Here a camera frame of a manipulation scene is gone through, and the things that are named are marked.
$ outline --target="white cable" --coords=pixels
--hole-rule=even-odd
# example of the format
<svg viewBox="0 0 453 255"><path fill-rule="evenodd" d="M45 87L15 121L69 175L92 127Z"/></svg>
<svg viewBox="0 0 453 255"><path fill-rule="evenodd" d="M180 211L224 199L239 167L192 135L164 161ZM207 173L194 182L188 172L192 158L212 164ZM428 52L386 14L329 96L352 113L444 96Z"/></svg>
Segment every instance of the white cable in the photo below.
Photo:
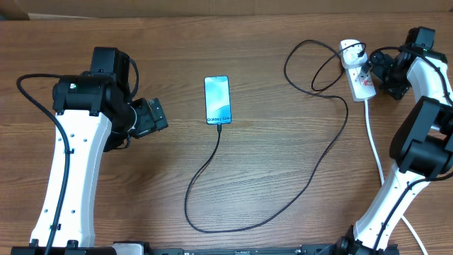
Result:
<svg viewBox="0 0 453 255"><path fill-rule="evenodd" d="M374 158L376 159L376 164L377 164L377 168L379 170L379 177L381 179L381 185L382 185L385 182L384 173L382 172L381 161L379 160L379 156L377 154L376 147L374 146L373 135L371 133L371 127L370 127L370 124L369 124L368 100L365 99L364 103L365 103L365 123L366 123L366 126L367 126L368 139L369 139L369 143L371 144L371 149L373 151ZM422 243L422 240L420 240L420 237L418 236L417 232L415 232L415 230L413 229L412 225L409 223L409 221L406 219L406 217L404 217L404 215L401 216L401 219L404 221L404 223L406 223L406 226L408 226L408 229L411 231L413 237L417 241L418 246L420 246L420 249L422 250L423 255L428 255L428 252L426 251L425 246Z"/></svg>

